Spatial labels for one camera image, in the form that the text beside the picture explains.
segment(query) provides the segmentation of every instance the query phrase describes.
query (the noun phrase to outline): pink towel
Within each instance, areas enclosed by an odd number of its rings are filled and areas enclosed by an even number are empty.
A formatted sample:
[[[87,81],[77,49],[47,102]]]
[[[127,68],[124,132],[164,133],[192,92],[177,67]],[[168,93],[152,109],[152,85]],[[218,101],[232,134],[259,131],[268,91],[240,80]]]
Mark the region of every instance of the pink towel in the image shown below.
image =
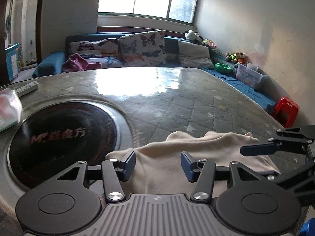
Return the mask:
[[[89,63],[86,59],[81,57],[78,53],[75,53],[69,57],[69,59],[63,63],[62,70],[66,73],[79,72],[86,70],[101,69],[101,63]]]

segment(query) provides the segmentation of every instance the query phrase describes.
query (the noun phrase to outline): beige cloth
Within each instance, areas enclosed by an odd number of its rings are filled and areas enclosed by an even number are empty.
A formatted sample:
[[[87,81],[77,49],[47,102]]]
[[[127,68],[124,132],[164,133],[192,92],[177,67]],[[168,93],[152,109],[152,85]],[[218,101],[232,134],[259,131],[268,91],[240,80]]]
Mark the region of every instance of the beige cloth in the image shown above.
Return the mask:
[[[182,171],[181,152],[188,151],[195,160],[212,160],[218,166],[229,166],[231,161],[238,161],[254,171],[279,172],[267,156],[248,156],[240,154],[240,147],[245,144],[258,143],[250,133],[216,133],[209,131],[204,137],[195,138],[182,131],[171,133],[165,142],[149,143],[135,148],[136,166],[123,190],[139,194],[191,194],[195,183],[190,183]],[[129,151],[114,151],[106,159],[122,159]],[[225,181],[216,181],[213,197],[227,189]]]

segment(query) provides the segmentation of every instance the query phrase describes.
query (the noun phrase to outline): plush toy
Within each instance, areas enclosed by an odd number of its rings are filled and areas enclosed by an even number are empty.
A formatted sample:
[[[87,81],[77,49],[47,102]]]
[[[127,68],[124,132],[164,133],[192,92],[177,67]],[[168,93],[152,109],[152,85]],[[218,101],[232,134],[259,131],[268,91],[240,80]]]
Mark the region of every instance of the plush toy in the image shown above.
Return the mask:
[[[192,30],[185,32],[185,38],[192,42],[202,42],[203,38],[199,36],[199,33],[194,33]]]
[[[226,61],[231,61],[232,63],[240,63],[240,64],[245,64],[245,53],[242,52],[235,52],[235,53],[226,53]]]

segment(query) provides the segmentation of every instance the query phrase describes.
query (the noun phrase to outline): brown door frame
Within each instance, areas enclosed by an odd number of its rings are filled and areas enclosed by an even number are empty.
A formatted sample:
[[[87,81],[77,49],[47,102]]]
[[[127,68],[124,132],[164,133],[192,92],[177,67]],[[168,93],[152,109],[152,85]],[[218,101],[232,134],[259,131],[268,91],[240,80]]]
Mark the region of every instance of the brown door frame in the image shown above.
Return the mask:
[[[43,0],[37,0],[36,28],[35,28],[37,64],[40,64],[43,61],[42,42],[41,42],[42,6],[43,6]]]
[[[0,85],[10,84],[9,75],[7,74],[7,60],[5,58],[5,10],[7,0],[0,0]]]

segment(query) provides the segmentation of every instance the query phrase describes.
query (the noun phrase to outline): floor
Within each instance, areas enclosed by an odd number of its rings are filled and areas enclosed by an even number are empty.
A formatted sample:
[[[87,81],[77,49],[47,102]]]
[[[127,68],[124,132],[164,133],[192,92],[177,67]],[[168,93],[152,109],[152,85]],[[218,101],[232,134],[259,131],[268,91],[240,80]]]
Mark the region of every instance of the floor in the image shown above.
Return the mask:
[[[34,73],[35,69],[36,68],[31,68],[24,71],[20,71],[18,75],[11,81],[11,83],[32,79],[33,78],[32,74]]]

